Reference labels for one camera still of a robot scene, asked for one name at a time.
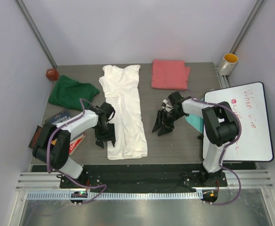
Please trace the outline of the red cube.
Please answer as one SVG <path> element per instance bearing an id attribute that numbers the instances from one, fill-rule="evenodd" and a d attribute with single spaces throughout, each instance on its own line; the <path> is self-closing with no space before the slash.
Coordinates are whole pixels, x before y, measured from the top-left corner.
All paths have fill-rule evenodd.
<path id="1" fill-rule="evenodd" d="M 55 68 L 52 69 L 48 69 L 46 71 L 46 77 L 50 80 L 50 81 L 57 81 L 59 78 L 59 73 Z"/>

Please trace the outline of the teal board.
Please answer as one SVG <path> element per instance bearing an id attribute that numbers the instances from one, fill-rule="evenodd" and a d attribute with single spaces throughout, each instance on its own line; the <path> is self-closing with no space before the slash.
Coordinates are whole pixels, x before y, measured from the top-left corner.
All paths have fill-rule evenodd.
<path id="1" fill-rule="evenodd" d="M 202 102 L 192 97 L 184 102 L 184 110 L 188 114 L 186 121 L 200 133 L 203 133 L 202 109 L 204 107 L 205 105 Z"/>

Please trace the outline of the brown orange book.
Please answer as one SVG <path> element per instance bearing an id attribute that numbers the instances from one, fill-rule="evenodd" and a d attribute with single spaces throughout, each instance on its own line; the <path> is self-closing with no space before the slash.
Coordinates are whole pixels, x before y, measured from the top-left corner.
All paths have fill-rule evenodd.
<path id="1" fill-rule="evenodd" d="M 37 141 L 38 141 L 38 138 L 39 138 L 39 136 L 41 134 L 41 131 L 42 131 L 42 126 L 37 125 L 35 133 L 34 133 L 32 139 L 31 139 L 31 141 L 30 141 L 30 143 L 28 145 L 29 148 L 31 148 L 31 149 L 35 148 L 35 146 L 37 144 Z"/>

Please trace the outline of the folded pink t shirt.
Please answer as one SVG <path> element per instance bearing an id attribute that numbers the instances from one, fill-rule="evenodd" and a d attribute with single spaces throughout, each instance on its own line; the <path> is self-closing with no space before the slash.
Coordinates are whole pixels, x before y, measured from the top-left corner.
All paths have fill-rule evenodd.
<path id="1" fill-rule="evenodd" d="M 190 67 L 181 60 L 158 60 L 152 63 L 151 87 L 154 89 L 187 90 Z"/>

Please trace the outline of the green t shirt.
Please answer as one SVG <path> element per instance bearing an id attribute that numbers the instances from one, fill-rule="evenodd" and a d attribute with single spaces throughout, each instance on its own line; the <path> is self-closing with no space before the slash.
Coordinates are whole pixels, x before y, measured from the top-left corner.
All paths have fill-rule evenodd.
<path id="1" fill-rule="evenodd" d="M 80 99 L 83 98 L 92 102 L 99 93 L 100 90 L 90 83 L 80 83 L 61 75 L 49 96 L 48 102 L 68 110 L 82 111 Z"/>

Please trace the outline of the blue book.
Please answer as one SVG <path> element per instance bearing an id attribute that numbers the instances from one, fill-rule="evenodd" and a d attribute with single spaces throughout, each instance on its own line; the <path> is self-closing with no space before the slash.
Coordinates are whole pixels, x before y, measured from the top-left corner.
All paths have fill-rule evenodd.
<path id="1" fill-rule="evenodd" d="M 45 123 L 51 123 L 51 124 L 58 124 L 64 121 L 67 121 L 71 118 L 70 112 L 67 109 L 64 109 L 63 111 L 55 114 L 54 116 L 48 118 L 45 120 Z"/>

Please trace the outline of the yellow white mug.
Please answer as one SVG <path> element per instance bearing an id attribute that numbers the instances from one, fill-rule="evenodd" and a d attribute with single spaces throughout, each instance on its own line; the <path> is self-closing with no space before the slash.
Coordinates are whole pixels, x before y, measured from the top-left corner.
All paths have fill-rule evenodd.
<path id="1" fill-rule="evenodd" d="M 227 53 L 223 56 L 217 71 L 222 76 L 228 76 L 233 71 L 237 63 L 238 57 L 235 54 Z"/>

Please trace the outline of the white whiteboard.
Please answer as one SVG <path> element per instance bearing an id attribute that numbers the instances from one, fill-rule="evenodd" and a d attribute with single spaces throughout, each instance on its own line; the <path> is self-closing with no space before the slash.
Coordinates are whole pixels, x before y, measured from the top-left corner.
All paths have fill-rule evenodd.
<path id="1" fill-rule="evenodd" d="M 274 158 L 264 84 L 254 82 L 206 92 L 204 101 L 226 101 L 239 118 L 242 134 L 228 147 L 225 161 L 269 162 Z"/>

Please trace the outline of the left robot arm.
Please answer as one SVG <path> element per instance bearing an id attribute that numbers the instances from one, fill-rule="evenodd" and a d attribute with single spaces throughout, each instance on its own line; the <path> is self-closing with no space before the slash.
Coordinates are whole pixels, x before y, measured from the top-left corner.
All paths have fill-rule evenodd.
<path id="1" fill-rule="evenodd" d="M 70 141 L 78 134 L 93 129 L 97 146 L 104 148 L 106 142 L 114 145 L 115 129 L 114 124 L 110 123 L 114 115 L 113 107 L 95 107 L 62 123 L 45 123 L 33 148 L 33 157 L 46 164 L 49 174 L 57 171 L 75 187 L 87 187 L 87 171 L 69 155 Z"/>

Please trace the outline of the aluminium rail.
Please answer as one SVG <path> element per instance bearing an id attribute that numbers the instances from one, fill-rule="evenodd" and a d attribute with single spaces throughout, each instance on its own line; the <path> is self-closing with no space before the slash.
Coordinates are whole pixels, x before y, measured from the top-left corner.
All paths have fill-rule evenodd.
<path id="1" fill-rule="evenodd" d="M 60 189 L 60 181 L 57 173 L 48 174 L 46 172 L 24 172 L 21 173 L 17 190 L 57 190 Z M 235 177 L 237 175 L 240 179 L 243 189 L 251 188 L 273 188 L 273 183 L 265 169 L 251 169 L 251 170 L 235 170 L 234 173 L 230 171 L 225 172 L 228 188 L 238 188 L 238 181 Z"/>

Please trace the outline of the red white book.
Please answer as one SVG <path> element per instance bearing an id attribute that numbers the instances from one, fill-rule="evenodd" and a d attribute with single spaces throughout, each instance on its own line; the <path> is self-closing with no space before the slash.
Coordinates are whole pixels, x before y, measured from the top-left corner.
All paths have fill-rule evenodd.
<path id="1" fill-rule="evenodd" d="M 73 152 L 76 150 L 76 148 L 80 145 L 80 143 L 84 140 L 86 135 L 84 133 L 81 133 L 77 135 L 73 140 L 70 142 L 69 147 L 69 155 L 72 155 Z"/>

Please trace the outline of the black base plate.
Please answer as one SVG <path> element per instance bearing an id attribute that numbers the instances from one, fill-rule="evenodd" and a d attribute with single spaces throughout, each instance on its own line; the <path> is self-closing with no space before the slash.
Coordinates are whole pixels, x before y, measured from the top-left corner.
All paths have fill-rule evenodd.
<path id="1" fill-rule="evenodd" d="M 205 184 L 200 164 L 84 165 L 76 182 L 107 186 L 107 193 L 191 192 Z"/>

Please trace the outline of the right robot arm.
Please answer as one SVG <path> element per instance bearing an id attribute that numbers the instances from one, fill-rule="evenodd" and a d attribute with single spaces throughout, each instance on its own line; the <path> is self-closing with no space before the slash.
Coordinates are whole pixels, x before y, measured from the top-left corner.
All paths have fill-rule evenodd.
<path id="1" fill-rule="evenodd" d="M 152 132 L 158 136 L 174 130 L 178 119 L 195 115 L 203 120 L 206 137 L 209 140 L 207 155 L 200 168 L 200 182 L 205 186 L 214 186 L 221 177 L 223 159 L 227 148 L 240 138 L 241 123 L 226 101 L 208 103 L 193 97 L 182 97 L 179 92 L 171 93 L 158 110 Z"/>

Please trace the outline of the white t shirt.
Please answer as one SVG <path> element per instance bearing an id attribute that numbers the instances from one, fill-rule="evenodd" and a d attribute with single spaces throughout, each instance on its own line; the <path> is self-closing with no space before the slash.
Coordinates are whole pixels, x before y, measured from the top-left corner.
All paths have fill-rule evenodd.
<path id="1" fill-rule="evenodd" d="M 104 76 L 99 78 L 106 102 L 115 109 L 111 122 L 116 142 L 107 143 L 109 160 L 139 159 L 148 155 L 138 91 L 139 69 L 139 65 L 124 69 L 106 65 Z"/>

